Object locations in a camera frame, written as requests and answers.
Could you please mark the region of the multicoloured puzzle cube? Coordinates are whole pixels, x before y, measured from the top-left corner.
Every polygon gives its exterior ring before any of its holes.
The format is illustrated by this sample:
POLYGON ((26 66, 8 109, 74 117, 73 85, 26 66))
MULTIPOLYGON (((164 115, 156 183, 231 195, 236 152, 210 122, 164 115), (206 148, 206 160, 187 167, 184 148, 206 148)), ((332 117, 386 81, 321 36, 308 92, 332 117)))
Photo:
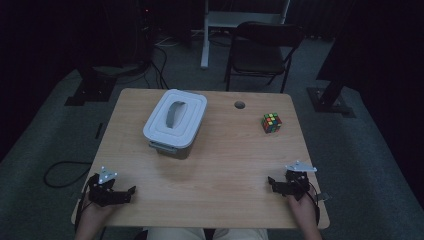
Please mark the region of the multicoloured puzzle cube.
POLYGON ((283 123, 277 113, 264 114, 261 120, 261 126, 265 133, 278 132, 283 123))

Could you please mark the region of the person's beige trousers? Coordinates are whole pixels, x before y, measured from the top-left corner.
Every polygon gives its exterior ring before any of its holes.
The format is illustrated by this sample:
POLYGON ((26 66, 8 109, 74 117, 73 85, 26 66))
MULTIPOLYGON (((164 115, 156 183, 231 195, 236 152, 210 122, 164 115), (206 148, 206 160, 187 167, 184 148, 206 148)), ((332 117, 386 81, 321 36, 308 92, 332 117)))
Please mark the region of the person's beige trousers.
MULTIPOLYGON (((146 240, 206 240, 202 228, 149 228, 146 240)), ((218 228, 212 240, 269 240, 266 229, 218 228)))

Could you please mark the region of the black folding chair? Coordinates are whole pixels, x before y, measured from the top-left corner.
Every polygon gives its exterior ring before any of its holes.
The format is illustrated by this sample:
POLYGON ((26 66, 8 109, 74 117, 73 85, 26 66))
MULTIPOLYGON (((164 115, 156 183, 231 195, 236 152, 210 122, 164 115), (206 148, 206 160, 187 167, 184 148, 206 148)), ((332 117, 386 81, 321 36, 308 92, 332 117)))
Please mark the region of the black folding chair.
POLYGON ((282 75, 280 92, 288 79, 294 52, 305 39, 303 29, 294 24, 247 21, 232 32, 224 75, 226 90, 231 76, 268 77, 268 85, 282 75))

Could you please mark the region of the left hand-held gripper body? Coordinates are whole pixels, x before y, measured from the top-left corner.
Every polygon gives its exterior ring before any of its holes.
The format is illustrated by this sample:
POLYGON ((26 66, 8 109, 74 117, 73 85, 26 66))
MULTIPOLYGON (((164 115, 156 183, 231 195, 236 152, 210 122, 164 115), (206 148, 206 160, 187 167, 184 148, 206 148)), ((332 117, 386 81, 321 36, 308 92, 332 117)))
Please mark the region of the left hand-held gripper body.
POLYGON ((124 193, 115 192, 117 173, 102 166, 99 173, 95 173, 89 180, 89 200, 101 207, 124 203, 124 193))

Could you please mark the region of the white metal desk frame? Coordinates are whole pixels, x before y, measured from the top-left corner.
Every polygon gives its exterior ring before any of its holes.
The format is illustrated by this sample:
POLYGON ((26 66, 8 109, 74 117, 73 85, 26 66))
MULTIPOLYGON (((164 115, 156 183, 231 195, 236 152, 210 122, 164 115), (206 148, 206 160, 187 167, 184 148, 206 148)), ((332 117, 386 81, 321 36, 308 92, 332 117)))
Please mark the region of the white metal desk frame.
POLYGON ((245 21, 260 21, 266 23, 280 23, 286 21, 287 12, 291 0, 282 0, 282 10, 279 13, 255 13, 255 12, 224 12, 211 11, 209 0, 204 0, 204 24, 203 24, 203 47, 200 68, 207 69, 209 66, 209 28, 235 28, 245 21))

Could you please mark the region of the black stand with square base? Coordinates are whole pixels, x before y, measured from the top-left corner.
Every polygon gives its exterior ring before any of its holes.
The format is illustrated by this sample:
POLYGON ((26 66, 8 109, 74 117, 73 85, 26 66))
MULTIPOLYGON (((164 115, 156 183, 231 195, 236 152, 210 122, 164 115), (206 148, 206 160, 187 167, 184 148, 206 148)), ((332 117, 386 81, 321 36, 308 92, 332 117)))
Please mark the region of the black stand with square base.
POLYGON ((77 68, 81 82, 73 96, 67 98, 65 106, 83 106, 86 102, 108 102, 117 78, 98 72, 90 66, 77 68))

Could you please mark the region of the dark equipment tower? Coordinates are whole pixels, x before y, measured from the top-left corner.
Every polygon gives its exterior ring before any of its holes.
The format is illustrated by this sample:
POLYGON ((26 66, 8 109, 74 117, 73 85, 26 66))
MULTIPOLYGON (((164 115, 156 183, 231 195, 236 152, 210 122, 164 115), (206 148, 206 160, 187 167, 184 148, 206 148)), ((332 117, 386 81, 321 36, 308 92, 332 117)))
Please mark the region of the dark equipment tower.
POLYGON ((151 62, 155 40, 155 11, 153 0, 135 0, 136 49, 134 58, 141 64, 151 62))

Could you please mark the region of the grey lidded plastic box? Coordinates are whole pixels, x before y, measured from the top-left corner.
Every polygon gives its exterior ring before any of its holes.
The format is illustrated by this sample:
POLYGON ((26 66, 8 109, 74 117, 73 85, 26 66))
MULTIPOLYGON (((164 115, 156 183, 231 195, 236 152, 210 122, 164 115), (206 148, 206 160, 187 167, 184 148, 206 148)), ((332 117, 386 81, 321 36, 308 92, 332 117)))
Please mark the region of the grey lidded plastic box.
POLYGON ((201 94, 171 89, 164 93, 143 128, 144 136, 155 143, 182 149, 195 139, 207 108, 201 94))

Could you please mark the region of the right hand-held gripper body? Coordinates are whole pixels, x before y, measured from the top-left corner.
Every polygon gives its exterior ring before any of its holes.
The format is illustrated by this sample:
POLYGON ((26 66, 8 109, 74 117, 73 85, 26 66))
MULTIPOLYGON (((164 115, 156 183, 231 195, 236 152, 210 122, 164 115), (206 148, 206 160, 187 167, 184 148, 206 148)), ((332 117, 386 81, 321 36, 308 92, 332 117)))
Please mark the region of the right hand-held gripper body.
POLYGON ((283 195, 292 195, 296 200, 300 200, 310 190, 308 174, 316 171, 316 167, 300 161, 287 165, 286 181, 283 183, 283 195))

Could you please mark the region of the person's left hand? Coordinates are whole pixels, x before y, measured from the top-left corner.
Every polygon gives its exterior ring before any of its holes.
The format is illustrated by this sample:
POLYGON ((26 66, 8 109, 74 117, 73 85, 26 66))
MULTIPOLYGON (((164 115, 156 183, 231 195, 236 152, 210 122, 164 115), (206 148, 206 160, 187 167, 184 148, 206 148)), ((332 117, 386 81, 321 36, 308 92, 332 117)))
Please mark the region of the person's left hand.
POLYGON ((81 219, 85 222, 104 222, 114 213, 115 210, 116 208, 114 206, 101 207, 86 198, 83 201, 81 219))

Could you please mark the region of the black stand with flat base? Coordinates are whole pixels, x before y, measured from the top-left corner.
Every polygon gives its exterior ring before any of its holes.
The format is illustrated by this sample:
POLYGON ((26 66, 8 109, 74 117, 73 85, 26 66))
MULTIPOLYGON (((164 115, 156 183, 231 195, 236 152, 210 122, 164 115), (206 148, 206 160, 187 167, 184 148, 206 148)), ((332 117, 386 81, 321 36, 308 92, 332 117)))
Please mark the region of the black stand with flat base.
POLYGON ((357 2, 353 0, 349 12, 343 22, 328 56, 319 70, 317 79, 328 80, 326 88, 310 87, 307 89, 309 98, 316 112, 339 113, 346 118, 354 118, 355 114, 348 107, 341 96, 342 89, 352 82, 353 70, 358 62, 358 47, 360 41, 357 37, 358 17, 357 2))

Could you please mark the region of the person's right hand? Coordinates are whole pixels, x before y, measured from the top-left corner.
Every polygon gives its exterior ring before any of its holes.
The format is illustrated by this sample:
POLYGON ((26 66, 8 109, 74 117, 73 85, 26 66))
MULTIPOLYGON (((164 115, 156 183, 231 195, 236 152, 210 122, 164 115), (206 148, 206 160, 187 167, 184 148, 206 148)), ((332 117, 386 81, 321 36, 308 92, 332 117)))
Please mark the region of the person's right hand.
POLYGON ((294 196, 288 196, 288 203, 295 219, 300 223, 307 221, 316 223, 316 205, 307 195, 297 200, 294 196))

